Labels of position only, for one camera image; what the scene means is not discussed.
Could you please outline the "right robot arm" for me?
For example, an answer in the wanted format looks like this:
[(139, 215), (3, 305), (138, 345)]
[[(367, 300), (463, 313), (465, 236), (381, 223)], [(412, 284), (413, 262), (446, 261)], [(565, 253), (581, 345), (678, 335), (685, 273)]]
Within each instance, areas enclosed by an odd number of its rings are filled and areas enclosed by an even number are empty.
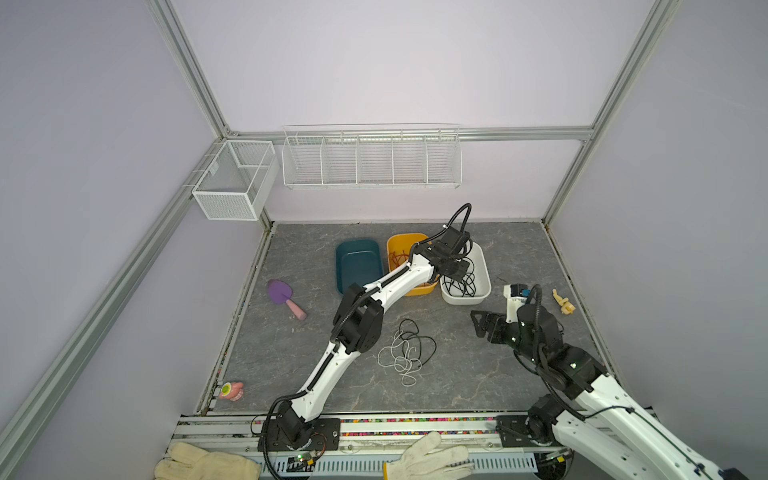
[(506, 345), (546, 387), (523, 423), (500, 423), (538, 445), (557, 443), (615, 479), (742, 479), (685, 444), (624, 390), (605, 365), (568, 344), (540, 285), (513, 284), (505, 313), (474, 310), (478, 337)]

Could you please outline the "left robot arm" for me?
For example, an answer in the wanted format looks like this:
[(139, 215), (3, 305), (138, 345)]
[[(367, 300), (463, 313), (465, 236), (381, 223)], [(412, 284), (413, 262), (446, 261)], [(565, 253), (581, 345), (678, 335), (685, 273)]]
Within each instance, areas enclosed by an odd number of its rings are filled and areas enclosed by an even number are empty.
[(469, 202), (463, 204), (439, 232), (416, 242), (407, 260), (392, 272), (364, 286), (347, 288), (321, 359), (297, 392), (280, 396), (270, 405), (259, 433), (262, 452), (280, 445), (304, 448), (316, 432), (323, 431), (319, 417), (328, 398), (351, 364), (378, 342), (390, 307), (422, 284), (466, 276), (473, 248), (467, 231), (471, 211)]

